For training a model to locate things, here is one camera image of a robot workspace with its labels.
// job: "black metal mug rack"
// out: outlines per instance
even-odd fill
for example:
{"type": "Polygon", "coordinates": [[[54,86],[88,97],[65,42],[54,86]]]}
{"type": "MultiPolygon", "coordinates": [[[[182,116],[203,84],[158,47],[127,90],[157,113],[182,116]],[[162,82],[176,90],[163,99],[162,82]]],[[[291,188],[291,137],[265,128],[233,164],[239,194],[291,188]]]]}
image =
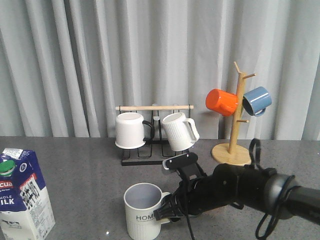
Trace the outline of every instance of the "black metal mug rack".
{"type": "Polygon", "coordinates": [[[171,158],[177,154],[187,153],[188,149],[176,152],[172,151],[167,139],[164,139],[162,136],[162,126],[161,118],[159,111],[176,111],[180,112],[181,110],[188,111],[188,118],[191,117],[191,110],[194,109],[193,105],[168,105],[168,106],[158,106],[153,104],[152,106],[117,106],[116,111],[119,111],[119,114],[122,112],[138,112],[138,111],[151,111],[151,123],[153,126],[157,124],[158,127],[158,139],[152,139],[146,141],[145,144],[139,148],[135,149],[122,149],[121,154],[121,165],[122,166],[138,166],[138,165],[161,165],[163,160],[166,158],[171,158]],[[154,158],[152,157],[155,148],[160,152],[159,156],[154,158]]]}

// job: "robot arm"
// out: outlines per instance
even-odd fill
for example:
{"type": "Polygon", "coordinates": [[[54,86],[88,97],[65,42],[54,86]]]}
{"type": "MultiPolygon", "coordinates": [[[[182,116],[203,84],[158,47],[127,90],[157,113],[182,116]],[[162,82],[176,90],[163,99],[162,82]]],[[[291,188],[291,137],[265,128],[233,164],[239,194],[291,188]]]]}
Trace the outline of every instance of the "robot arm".
{"type": "Polygon", "coordinates": [[[275,168],[258,169],[254,165],[219,164],[207,176],[197,164],[195,153],[163,161],[167,170],[176,171],[182,181],[178,189],[166,196],[162,206],[154,211],[155,218],[197,216],[203,212],[231,205],[251,207],[265,213],[256,230],[256,238],[266,239],[279,219],[299,216],[320,225],[320,190],[300,186],[294,176],[278,174],[275,168]],[[271,215],[266,232],[259,236],[264,220],[271,215]]]}

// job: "mug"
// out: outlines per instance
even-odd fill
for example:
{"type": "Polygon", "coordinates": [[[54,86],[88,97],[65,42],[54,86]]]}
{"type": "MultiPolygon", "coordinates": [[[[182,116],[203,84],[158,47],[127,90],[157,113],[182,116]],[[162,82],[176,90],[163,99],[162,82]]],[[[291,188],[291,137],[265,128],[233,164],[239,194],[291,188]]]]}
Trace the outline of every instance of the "mug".
{"type": "Polygon", "coordinates": [[[267,89],[259,86],[243,95],[243,108],[251,116],[259,117],[265,113],[266,107],[272,103],[271,96],[267,89]]]}
{"type": "Polygon", "coordinates": [[[230,116],[237,109],[238,97],[220,89],[213,89],[206,96],[205,105],[223,116],[230,116]]]}
{"type": "Polygon", "coordinates": [[[122,149],[137,149],[155,136],[155,127],[137,112],[125,112],[115,119],[115,145],[122,149]],[[145,137],[144,125],[151,128],[151,137],[145,137]]]}
{"type": "Polygon", "coordinates": [[[200,138],[195,121],[192,118],[186,118],[183,112],[170,114],[161,123],[170,147],[175,152],[192,147],[200,138]]]}
{"type": "Polygon", "coordinates": [[[162,199],[169,195],[151,183],[142,182],[129,187],[123,196],[126,228],[133,240],[153,240],[161,230],[161,224],[168,218],[156,220],[154,210],[161,206],[162,199]]]}

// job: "orange mug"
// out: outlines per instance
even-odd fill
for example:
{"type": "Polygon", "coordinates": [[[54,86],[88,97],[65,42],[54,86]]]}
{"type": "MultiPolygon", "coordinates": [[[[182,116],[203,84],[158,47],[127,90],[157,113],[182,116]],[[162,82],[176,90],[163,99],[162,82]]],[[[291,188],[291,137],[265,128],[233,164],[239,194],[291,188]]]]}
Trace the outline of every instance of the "orange mug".
{"type": "Polygon", "coordinates": [[[206,96],[205,105],[208,109],[216,111],[223,116],[230,116],[237,109],[238,98],[235,94],[213,89],[206,96]]]}

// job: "wooden mug tree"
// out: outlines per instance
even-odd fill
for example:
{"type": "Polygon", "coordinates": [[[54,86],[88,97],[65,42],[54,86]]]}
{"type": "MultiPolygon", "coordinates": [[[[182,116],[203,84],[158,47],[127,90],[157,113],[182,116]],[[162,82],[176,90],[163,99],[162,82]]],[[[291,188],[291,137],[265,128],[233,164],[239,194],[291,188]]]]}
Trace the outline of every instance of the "wooden mug tree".
{"type": "Polygon", "coordinates": [[[233,121],[229,143],[222,143],[212,148],[211,154],[213,158],[223,164],[243,166],[251,163],[249,151],[240,145],[237,145],[240,123],[248,123],[249,120],[241,119],[242,102],[245,92],[246,79],[254,77],[256,74],[247,75],[240,71],[236,62],[233,62],[238,73],[238,83],[236,87],[236,96],[238,98],[238,106],[233,113],[233,121]]]}

